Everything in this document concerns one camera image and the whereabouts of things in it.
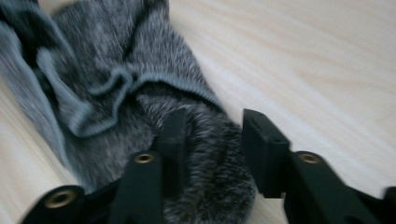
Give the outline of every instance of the gray sock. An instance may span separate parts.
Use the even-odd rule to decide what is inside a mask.
[[[166,222],[246,221],[254,184],[240,129],[170,27],[167,1],[80,1],[52,19],[29,1],[0,2],[0,19],[0,73],[87,191],[119,178],[186,108],[188,185],[165,200]]]

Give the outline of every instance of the wooden surface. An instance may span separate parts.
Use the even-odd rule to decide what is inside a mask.
[[[354,188],[379,197],[396,185],[393,1],[171,0],[170,10],[232,119],[261,111]],[[0,80],[0,223],[15,223],[75,182]],[[248,223],[285,222],[281,201],[259,196]]]

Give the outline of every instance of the black bracket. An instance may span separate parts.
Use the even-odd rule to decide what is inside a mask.
[[[290,151],[290,141],[264,114],[244,110],[242,147],[259,192],[286,195],[290,224],[396,223],[395,187],[379,200],[346,186],[319,155]]]
[[[163,197],[184,187],[187,113],[172,113],[151,150],[131,156],[121,179],[84,195],[79,186],[62,186],[43,196],[22,224],[161,224]]]

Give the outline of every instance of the heather gray fabric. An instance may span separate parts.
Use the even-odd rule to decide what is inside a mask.
[[[239,127],[168,17],[160,0],[81,1],[52,19],[31,1],[0,0],[0,73],[87,191],[119,178],[186,108],[188,186],[165,200],[166,222],[244,223],[254,184]]]

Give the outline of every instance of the gray textile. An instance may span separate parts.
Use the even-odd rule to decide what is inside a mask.
[[[0,73],[58,159],[87,191],[119,178],[186,108],[188,186],[165,201],[167,223],[244,223],[254,184],[239,127],[207,86],[160,0],[91,0],[52,19],[0,0]]]

